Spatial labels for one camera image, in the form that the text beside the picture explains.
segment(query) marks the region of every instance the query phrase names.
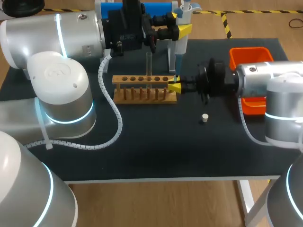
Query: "floor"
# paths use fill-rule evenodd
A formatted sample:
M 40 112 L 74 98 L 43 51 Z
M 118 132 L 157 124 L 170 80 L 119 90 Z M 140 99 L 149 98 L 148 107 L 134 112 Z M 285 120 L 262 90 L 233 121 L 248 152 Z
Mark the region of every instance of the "floor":
M 203 10 L 302 10 L 301 0 L 198 0 Z M 46 8 L 93 9 L 93 0 L 45 0 Z M 302 14 L 228 14 L 233 38 L 277 37 L 290 60 L 303 59 Z M 219 16 L 193 15 L 191 39 L 226 38 Z M 0 54 L 0 85 L 9 68 Z M 254 200 L 267 181 L 250 181 Z M 243 212 L 235 182 L 74 184 L 78 227 L 241 227 Z M 259 227 L 269 226 L 264 219 Z

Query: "yellow black tape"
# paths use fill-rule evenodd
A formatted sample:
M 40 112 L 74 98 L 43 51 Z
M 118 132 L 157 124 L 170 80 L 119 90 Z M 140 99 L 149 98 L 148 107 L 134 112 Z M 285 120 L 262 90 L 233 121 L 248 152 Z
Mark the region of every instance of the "yellow black tape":
M 44 12 L 84 12 L 80 9 L 43 9 Z
M 46 12 L 84 12 L 81 9 L 43 9 Z M 196 14 L 218 14 L 221 13 L 303 13 L 303 10 L 205 10 L 193 12 Z
M 225 33 L 228 39 L 232 39 L 231 29 L 227 23 L 226 13 L 221 13 L 221 19 L 224 25 Z
M 196 14 L 228 14 L 228 13 L 303 13 L 303 10 L 206 10 L 196 11 Z

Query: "orange bin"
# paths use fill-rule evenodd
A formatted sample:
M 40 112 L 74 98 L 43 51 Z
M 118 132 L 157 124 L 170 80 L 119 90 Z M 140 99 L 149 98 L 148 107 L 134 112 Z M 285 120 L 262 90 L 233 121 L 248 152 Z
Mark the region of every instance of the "orange bin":
M 231 70 L 239 64 L 273 61 L 269 50 L 265 47 L 232 48 L 229 51 Z M 241 100 L 243 113 L 246 115 L 262 115 L 266 111 L 266 98 L 243 98 Z

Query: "test tube rack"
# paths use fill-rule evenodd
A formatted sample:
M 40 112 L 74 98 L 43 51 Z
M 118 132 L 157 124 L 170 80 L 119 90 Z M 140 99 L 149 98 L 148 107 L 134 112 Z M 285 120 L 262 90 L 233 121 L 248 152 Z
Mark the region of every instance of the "test tube rack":
M 168 81 L 174 76 L 132 76 L 113 75 L 116 84 L 114 103 L 116 104 L 175 104 L 176 92 L 167 90 Z M 144 85 L 145 88 L 127 88 L 129 85 Z M 165 88 L 148 88 L 146 86 L 166 86 Z

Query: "table surface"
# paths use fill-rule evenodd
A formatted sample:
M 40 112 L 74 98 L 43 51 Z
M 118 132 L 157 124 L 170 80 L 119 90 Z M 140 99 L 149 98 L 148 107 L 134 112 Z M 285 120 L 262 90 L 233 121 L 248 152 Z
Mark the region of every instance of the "table surface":
M 189 40 L 181 75 L 195 76 L 197 64 L 211 57 L 229 64 L 233 47 L 264 46 L 274 60 L 287 60 L 277 39 Z M 112 75 L 143 75 L 146 47 L 111 60 L 105 86 L 113 94 Z M 98 84 L 98 61 L 82 62 L 90 81 L 97 121 L 86 136 L 69 141 L 96 145 L 108 141 L 117 130 L 116 116 Z M 168 74 L 167 43 L 158 42 L 153 75 Z M 10 68 L 0 100 L 31 98 L 35 94 L 21 70 Z M 123 131 L 111 146 L 95 151 L 54 145 L 30 151 L 64 181 L 142 178 L 247 177 L 281 175 L 300 152 L 260 146 L 252 142 L 241 124 L 237 99 L 222 97 L 203 105 L 198 94 L 178 97 L 173 105 L 119 105 Z M 200 125 L 201 114 L 209 114 Z M 249 130 L 264 139 L 264 117 L 246 117 Z

